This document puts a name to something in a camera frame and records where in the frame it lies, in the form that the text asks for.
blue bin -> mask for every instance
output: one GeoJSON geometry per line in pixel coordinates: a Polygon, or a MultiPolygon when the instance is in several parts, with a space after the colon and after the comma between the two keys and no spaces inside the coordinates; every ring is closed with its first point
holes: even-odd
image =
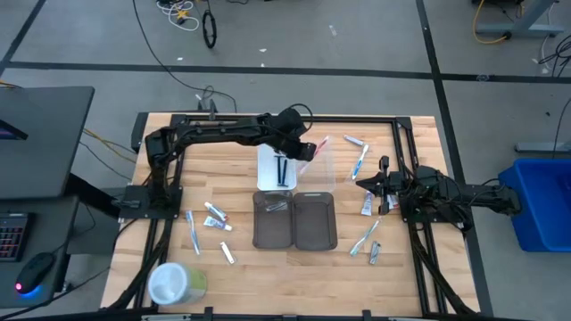
{"type": "Polygon", "coordinates": [[[519,194],[511,219],[524,251],[571,251],[571,160],[514,161],[499,179],[519,194]]]}

white cup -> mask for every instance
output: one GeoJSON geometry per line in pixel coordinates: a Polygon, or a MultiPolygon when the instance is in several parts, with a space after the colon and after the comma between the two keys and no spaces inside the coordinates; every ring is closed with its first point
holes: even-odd
{"type": "Polygon", "coordinates": [[[206,276],[179,263],[164,263],[151,273],[147,288],[162,306],[196,302],[206,293],[206,276]]]}

blue light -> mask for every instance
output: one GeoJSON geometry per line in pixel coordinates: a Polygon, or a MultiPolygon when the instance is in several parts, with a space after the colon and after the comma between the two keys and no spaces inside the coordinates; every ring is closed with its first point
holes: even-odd
{"type": "Polygon", "coordinates": [[[42,292],[42,285],[38,285],[36,286],[36,288],[34,290],[32,290],[31,292],[28,292],[26,294],[22,294],[20,293],[20,297],[23,299],[34,299],[36,298],[40,293],[42,292]]]}

concrete floor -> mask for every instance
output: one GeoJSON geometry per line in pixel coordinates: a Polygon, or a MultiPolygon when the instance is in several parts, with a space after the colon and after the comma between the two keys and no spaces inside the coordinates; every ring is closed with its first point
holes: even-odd
{"type": "MultiPolygon", "coordinates": [[[[35,3],[0,0],[0,56],[35,3]]],[[[248,5],[212,0],[219,24],[219,42],[212,51],[206,49],[199,32],[170,26],[154,1],[137,3],[149,40],[166,64],[260,67],[264,63],[266,67],[430,72],[414,0],[251,0],[248,5]]],[[[204,3],[198,5],[203,11],[204,3]]],[[[532,61],[542,39],[479,45],[471,37],[476,8],[468,0],[426,0],[425,6],[441,72],[545,76],[532,61]]],[[[508,8],[513,18],[514,8],[508,8]]],[[[570,3],[557,4],[551,21],[571,30],[571,21],[565,19],[570,13],[570,3]]],[[[481,17],[482,21],[507,19],[493,6],[485,7],[481,17]]],[[[550,39],[546,52],[552,52],[567,34],[550,39]]],[[[48,0],[12,61],[156,64],[127,0],[48,0]]],[[[448,157],[432,80],[224,73],[177,76],[194,86],[213,85],[233,95],[240,112],[280,111],[301,102],[316,113],[434,115],[448,157]]],[[[200,94],[180,86],[164,72],[7,68],[2,79],[21,86],[95,87],[86,126],[121,144],[129,143],[139,111],[194,109],[194,95],[200,94]]],[[[519,157],[513,152],[514,143],[552,141],[569,95],[569,85],[557,84],[445,81],[444,89],[464,173],[474,184],[495,177],[519,157]]],[[[216,98],[216,102],[221,111],[232,110],[225,98],[216,98]]],[[[561,128],[560,139],[571,139],[571,117],[563,120],[561,128]]],[[[132,164],[88,137],[83,140],[119,172],[132,174],[132,164]]],[[[126,183],[81,147],[73,172],[98,187],[126,183]]],[[[523,252],[507,218],[487,210],[474,213],[494,315],[566,320],[571,255],[523,252]]],[[[74,256],[68,277],[83,280],[110,259],[109,254],[74,256]]],[[[95,310],[104,282],[105,277],[100,276],[74,295],[27,316],[95,310]]]]}

wooden table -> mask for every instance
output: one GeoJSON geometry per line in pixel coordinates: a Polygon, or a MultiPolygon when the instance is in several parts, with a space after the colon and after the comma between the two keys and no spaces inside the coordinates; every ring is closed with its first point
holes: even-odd
{"type": "MultiPolygon", "coordinates": [[[[149,114],[145,135],[170,123],[169,113],[149,114]]],[[[418,160],[446,172],[441,141],[434,117],[411,117],[418,160]]],[[[338,245],[331,251],[261,251],[252,246],[252,194],[257,191],[256,148],[235,143],[198,144],[186,149],[181,185],[184,196],[181,215],[170,238],[168,261],[176,261],[202,270],[208,279],[206,296],[195,304],[161,308],[162,312],[265,315],[360,316],[370,309],[373,316],[420,316],[418,289],[407,226],[398,210],[385,216],[360,253],[352,258],[350,248],[377,219],[379,199],[373,217],[360,214],[365,191],[343,181],[359,158],[360,148],[343,140],[351,135],[371,147],[359,178],[373,177],[378,160],[387,155],[391,170],[396,170],[393,133],[389,125],[372,123],[315,123],[303,141],[319,142],[332,136],[335,156],[335,214],[338,245]],[[208,212],[204,202],[212,202],[228,215],[232,232],[199,224],[197,229],[202,253],[194,253],[185,210],[192,210],[202,223],[208,212]],[[375,266],[368,263],[373,240],[382,253],[375,266]],[[226,242],[237,258],[230,266],[220,250],[226,242]]],[[[408,155],[404,132],[404,155],[408,155]]],[[[149,173],[145,148],[141,149],[133,183],[140,185],[149,173]]],[[[112,267],[103,294],[102,307],[115,301],[138,271],[148,220],[139,220],[120,237],[112,258],[112,267]]],[[[449,224],[433,224],[440,268],[467,305],[478,310],[476,291],[464,240],[449,224]]],[[[157,238],[161,234],[159,227],[157,238]]],[[[426,287],[432,311],[436,311],[434,287],[427,272],[426,287]]]]}

